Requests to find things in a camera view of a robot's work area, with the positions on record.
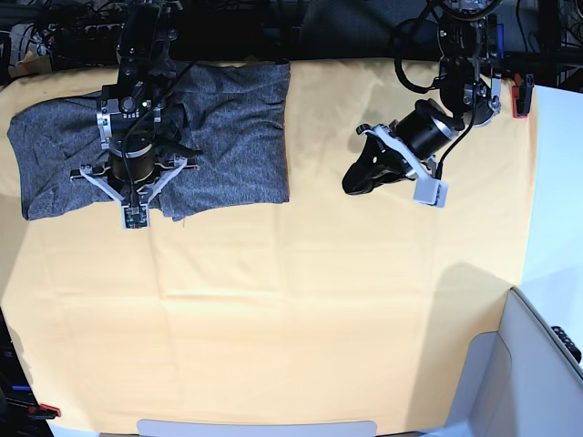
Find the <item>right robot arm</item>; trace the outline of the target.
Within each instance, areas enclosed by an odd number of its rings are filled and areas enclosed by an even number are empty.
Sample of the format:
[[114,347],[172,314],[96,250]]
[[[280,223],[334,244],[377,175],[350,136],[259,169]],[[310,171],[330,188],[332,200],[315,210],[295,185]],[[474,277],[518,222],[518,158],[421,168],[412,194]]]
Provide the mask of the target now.
[[182,170],[195,168],[200,151],[160,133],[162,111],[179,81],[170,57],[179,31],[173,20],[180,1],[131,1],[116,47],[116,83],[97,97],[97,128],[107,162],[71,172],[107,194],[123,212],[149,212],[150,202]]

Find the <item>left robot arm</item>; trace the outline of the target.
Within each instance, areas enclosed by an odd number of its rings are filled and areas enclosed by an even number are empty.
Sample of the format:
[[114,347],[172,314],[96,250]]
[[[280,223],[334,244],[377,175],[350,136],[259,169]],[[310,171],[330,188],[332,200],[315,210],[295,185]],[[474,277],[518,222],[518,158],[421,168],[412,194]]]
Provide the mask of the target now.
[[[501,109],[504,29],[496,21],[497,1],[429,1],[395,51],[400,84],[420,95],[414,110],[390,125],[361,124],[366,141],[342,181],[347,195],[363,195],[382,185],[411,180],[414,201],[441,208],[448,190],[445,160],[475,127],[488,124]],[[404,55],[422,23],[436,9],[439,71],[429,86],[418,86],[404,72]]]

